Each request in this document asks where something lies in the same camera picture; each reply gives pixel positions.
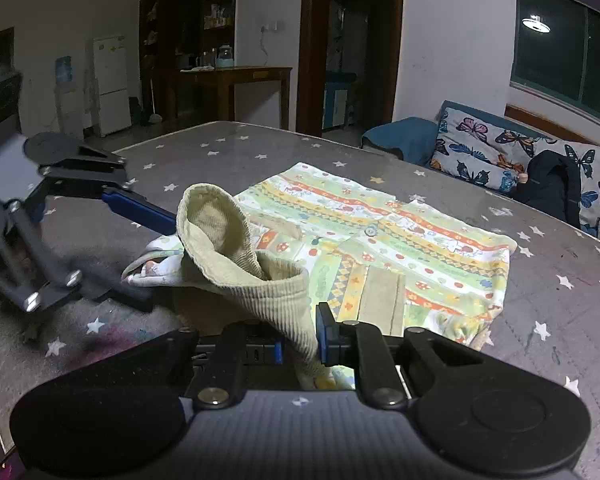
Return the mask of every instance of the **wooden cabinet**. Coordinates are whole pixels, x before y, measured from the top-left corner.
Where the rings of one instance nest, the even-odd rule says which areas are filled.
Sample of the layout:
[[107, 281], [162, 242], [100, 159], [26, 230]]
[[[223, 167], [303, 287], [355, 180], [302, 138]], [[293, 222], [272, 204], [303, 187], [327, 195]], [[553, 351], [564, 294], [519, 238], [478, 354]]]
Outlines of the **wooden cabinet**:
[[[234, 32], [235, 0], [140, 0], [139, 62], [144, 110], [167, 116], [170, 88], [164, 73], [195, 66], [196, 58], [213, 48], [217, 51], [223, 44], [233, 48]], [[178, 96], [182, 113], [209, 109], [210, 97], [202, 91], [183, 88], [182, 92]]]

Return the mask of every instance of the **refrigerator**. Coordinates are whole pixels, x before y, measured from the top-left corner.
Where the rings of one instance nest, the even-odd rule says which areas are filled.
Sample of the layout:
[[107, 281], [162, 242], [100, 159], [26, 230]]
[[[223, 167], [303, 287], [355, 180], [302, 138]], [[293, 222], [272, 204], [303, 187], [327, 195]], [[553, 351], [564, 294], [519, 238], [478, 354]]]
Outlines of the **refrigerator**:
[[100, 136], [130, 127], [124, 36], [93, 40], [93, 71]]

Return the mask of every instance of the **wooden door frame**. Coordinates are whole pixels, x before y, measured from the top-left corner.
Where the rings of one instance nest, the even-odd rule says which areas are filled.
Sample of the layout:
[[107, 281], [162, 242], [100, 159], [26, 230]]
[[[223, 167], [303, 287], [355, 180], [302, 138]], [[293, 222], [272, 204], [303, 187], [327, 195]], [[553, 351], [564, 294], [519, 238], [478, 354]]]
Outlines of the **wooden door frame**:
[[[382, 120], [390, 123], [394, 116], [395, 88], [398, 80], [400, 42], [402, 40], [402, 7], [404, 0], [395, 0], [392, 38], [389, 44], [389, 89]], [[298, 58], [298, 96], [296, 100], [296, 131], [322, 136], [322, 106], [328, 45], [329, 0], [302, 0], [300, 12], [300, 45]]]

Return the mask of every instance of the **metal screw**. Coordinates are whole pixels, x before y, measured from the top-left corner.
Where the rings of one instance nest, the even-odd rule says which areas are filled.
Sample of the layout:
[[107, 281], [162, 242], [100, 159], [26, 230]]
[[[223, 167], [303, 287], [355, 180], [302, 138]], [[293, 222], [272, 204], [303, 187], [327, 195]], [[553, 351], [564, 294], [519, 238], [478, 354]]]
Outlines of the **metal screw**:
[[40, 306], [40, 295], [37, 292], [31, 294], [26, 300], [24, 300], [24, 310], [27, 312], [33, 312]]
[[66, 286], [74, 286], [76, 283], [80, 282], [81, 279], [82, 279], [82, 271], [74, 270], [74, 272], [71, 272], [66, 277], [66, 281], [64, 283]]
[[198, 399], [205, 404], [220, 404], [229, 398], [229, 394], [222, 388], [204, 388], [198, 394]]
[[404, 393], [393, 388], [378, 388], [373, 392], [373, 398], [378, 404], [393, 406], [404, 400]]

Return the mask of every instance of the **window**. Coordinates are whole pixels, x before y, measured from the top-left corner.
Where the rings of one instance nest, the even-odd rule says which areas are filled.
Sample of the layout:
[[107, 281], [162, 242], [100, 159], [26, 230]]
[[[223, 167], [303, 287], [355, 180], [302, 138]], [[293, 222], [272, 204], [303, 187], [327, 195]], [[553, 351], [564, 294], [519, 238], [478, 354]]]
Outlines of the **window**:
[[512, 79], [600, 117], [600, 13], [573, 0], [518, 0]]

